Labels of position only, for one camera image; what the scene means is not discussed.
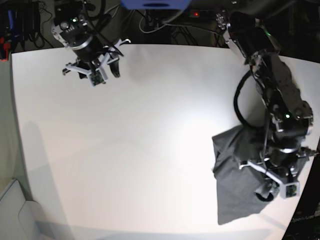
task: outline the floor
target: floor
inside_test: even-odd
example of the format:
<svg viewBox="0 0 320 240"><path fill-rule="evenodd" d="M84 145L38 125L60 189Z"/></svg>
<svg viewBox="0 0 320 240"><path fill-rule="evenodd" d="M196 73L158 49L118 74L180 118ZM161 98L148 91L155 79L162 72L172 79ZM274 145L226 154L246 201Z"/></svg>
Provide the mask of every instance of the floor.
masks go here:
<svg viewBox="0 0 320 240"><path fill-rule="evenodd" d="M18 179L27 200L32 199L13 98L11 61L0 62L0 192Z"/></svg>

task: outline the gray cloth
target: gray cloth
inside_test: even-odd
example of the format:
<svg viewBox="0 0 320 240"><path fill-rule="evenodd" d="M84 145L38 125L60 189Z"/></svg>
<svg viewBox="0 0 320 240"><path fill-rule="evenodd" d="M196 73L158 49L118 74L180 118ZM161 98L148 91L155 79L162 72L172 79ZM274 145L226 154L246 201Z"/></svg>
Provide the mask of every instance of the gray cloth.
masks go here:
<svg viewBox="0 0 320 240"><path fill-rule="evenodd" d="M217 181L218 224L258 214L278 194L275 184L266 181L264 174L251 167L239 170L240 163L259 160L260 149L256 132L237 126L212 138ZM258 198L256 192L268 188L268 200Z"/></svg>

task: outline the white table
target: white table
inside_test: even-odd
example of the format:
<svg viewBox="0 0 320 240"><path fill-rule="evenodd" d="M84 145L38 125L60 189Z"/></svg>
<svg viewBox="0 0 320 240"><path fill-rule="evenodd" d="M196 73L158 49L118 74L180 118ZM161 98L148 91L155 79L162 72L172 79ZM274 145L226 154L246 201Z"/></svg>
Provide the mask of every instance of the white table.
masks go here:
<svg viewBox="0 0 320 240"><path fill-rule="evenodd" d="M233 97L248 70L228 49L124 45L121 78L92 87L63 48L13 55L27 174L57 239L280 240L298 197L219 226L211 137L236 125ZM283 58L314 111L320 136L320 65ZM253 80L240 95L261 106ZM299 180L304 187L312 162Z"/></svg>

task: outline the white tabletop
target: white tabletop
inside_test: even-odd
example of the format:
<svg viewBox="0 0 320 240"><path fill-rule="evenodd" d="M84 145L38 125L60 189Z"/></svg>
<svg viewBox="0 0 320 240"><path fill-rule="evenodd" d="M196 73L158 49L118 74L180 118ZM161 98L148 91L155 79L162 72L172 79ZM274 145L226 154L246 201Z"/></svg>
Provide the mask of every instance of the white tabletop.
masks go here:
<svg viewBox="0 0 320 240"><path fill-rule="evenodd" d="M279 196L260 214L217 223L212 136L239 121L236 87L247 72L229 49L124 45L121 78L92 87L64 48L13 55L13 81L33 198L57 239L280 240L298 197ZM320 136L320 65L283 58ZM244 116L263 112L254 81ZM304 187L311 161L299 180Z"/></svg>

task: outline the dark gray towel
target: dark gray towel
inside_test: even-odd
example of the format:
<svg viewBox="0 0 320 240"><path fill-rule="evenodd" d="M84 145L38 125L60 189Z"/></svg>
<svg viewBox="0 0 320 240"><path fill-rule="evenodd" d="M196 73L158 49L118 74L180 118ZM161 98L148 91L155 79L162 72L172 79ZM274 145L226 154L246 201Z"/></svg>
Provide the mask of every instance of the dark gray towel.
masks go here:
<svg viewBox="0 0 320 240"><path fill-rule="evenodd" d="M259 199L256 192L262 188L275 188L266 181L264 174L251 167L239 170L243 161L260 159L256 132L243 126L214 136L214 177L217 181L218 224L258 214L278 194L273 192L269 199Z"/></svg>

